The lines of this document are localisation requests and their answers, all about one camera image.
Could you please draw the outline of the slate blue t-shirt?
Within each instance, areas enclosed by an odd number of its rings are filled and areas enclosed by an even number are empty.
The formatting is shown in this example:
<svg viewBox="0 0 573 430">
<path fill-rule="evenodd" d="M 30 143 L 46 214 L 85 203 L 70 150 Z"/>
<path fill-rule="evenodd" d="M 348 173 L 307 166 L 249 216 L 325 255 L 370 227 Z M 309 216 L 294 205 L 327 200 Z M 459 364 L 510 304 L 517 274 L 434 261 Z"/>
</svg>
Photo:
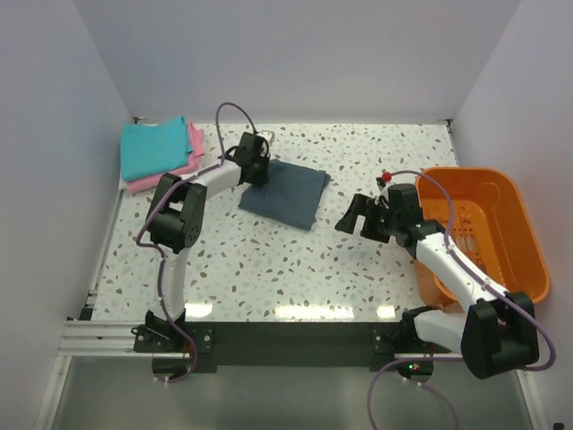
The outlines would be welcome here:
<svg viewBox="0 0 573 430">
<path fill-rule="evenodd" d="M 321 197 L 330 175 L 274 159 L 269 164 L 269 182 L 247 188 L 238 208 L 292 228 L 310 231 L 316 222 Z"/>
</svg>

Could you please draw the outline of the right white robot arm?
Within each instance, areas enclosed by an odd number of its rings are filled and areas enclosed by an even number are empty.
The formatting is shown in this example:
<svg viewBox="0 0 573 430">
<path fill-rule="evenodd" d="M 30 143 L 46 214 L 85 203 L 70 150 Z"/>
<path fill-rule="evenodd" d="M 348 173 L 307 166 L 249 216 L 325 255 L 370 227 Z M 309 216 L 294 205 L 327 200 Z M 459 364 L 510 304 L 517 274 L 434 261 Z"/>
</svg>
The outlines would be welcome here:
<svg viewBox="0 0 573 430">
<path fill-rule="evenodd" d="M 394 239 L 461 305 L 456 314 L 431 306 L 406 312 L 395 337 L 404 349 L 442 346 L 461 355 L 479 379 L 538 360 L 532 300 L 522 292 L 509 292 L 463 255 L 447 229 L 424 216 L 414 185 L 391 185 L 376 198 L 357 194 L 352 204 L 351 214 L 364 218 L 362 237 L 381 243 Z"/>
</svg>

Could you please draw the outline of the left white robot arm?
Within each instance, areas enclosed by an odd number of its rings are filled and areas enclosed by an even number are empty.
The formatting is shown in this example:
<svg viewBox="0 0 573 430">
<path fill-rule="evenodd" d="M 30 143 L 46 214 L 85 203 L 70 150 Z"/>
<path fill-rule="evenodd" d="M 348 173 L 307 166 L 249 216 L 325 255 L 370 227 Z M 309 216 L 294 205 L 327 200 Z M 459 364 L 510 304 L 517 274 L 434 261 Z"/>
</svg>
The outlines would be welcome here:
<svg viewBox="0 0 573 430">
<path fill-rule="evenodd" d="M 209 198 L 237 185 L 247 185 L 239 208 L 303 231 L 312 229 L 330 176 L 323 170 L 297 166 L 270 157 L 268 140 L 245 132 L 220 161 L 187 180 L 163 175 L 148 212 L 145 231 L 159 251 L 170 249 L 172 266 L 162 262 L 156 287 L 157 303 L 145 316 L 145 326 L 165 351 L 185 341 L 184 274 L 189 252 L 198 241 Z"/>
</svg>

